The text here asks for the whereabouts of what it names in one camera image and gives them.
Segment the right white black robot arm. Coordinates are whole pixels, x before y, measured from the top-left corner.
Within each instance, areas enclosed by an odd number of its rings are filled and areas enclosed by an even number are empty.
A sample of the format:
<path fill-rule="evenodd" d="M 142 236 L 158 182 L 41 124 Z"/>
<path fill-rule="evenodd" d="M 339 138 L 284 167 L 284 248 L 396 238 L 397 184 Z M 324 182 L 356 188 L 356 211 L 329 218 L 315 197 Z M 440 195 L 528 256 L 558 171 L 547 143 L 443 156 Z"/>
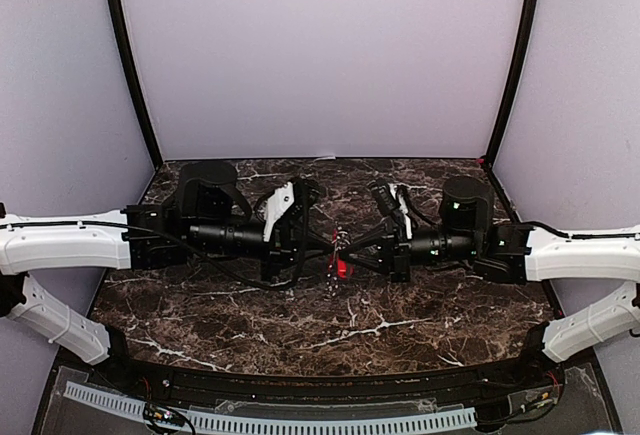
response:
<path fill-rule="evenodd" d="M 510 379 L 534 387 L 550 367 L 624 332 L 639 329 L 639 229 L 563 232 L 541 222 L 496 224 L 493 188 L 473 177 L 442 186 L 439 223 L 415 227 L 417 210 L 405 187 L 375 181 L 371 193 L 382 215 L 370 232 L 340 250 L 347 263 L 405 282 L 414 266 L 467 262 L 484 280 L 525 285 L 555 279 L 611 279 L 610 295 L 527 333 Z"/>

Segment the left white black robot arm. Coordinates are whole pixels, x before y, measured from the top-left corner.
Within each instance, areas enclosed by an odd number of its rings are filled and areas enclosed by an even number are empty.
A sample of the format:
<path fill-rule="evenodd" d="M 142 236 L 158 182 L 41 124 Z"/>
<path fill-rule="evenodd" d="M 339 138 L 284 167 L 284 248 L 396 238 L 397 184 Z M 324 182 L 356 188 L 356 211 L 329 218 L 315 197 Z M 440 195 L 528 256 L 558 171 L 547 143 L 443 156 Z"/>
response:
<path fill-rule="evenodd" d="M 101 367 L 120 391 L 141 382 L 125 336 L 93 322 L 44 289 L 32 271 L 98 267 L 155 270 L 197 256 L 214 265 L 248 258 L 260 263 L 250 286 L 294 286 L 307 260 L 332 244 L 314 234 L 310 208 L 320 195 L 312 180 L 293 178 L 251 207 L 231 164 L 209 160 L 184 166 L 175 191 L 160 204 L 129 205 L 84 216 L 32 218 L 1 214 L 1 314 Z"/>

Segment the red key tag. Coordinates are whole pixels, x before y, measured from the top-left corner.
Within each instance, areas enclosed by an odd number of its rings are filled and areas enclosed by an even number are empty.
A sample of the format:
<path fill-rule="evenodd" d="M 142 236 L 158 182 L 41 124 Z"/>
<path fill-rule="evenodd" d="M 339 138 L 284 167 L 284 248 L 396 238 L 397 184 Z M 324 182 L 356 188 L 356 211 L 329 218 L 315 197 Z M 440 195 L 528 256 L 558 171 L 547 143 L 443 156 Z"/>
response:
<path fill-rule="evenodd" d="M 348 279 L 352 276 L 353 266 L 341 258 L 334 260 L 334 272 L 338 279 Z"/>

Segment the large keyring with red sleeve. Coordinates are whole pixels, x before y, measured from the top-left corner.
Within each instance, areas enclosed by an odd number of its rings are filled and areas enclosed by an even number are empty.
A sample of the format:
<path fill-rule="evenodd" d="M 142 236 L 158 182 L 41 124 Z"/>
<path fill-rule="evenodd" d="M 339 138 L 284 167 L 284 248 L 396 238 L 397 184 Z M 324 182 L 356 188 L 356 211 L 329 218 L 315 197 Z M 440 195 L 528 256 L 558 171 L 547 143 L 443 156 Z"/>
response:
<path fill-rule="evenodd" d="M 334 228 L 332 241 L 334 242 L 334 248 L 332 250 L 333 253 L 330 255 L 328 261 L 327 273 L 325 276 L 326 291 L 329 297 L 336 296 L 340 290 L 340 287 L 349 280 L 349 278 L 338 279 L 335 276 L 334 272 L 334 260 L 336 258 L 341 258 L 341 251 L 343 250 L 343 247 L 350 242 L 348 232 L 343 228 L 342 225 L 337 225 Z"/>

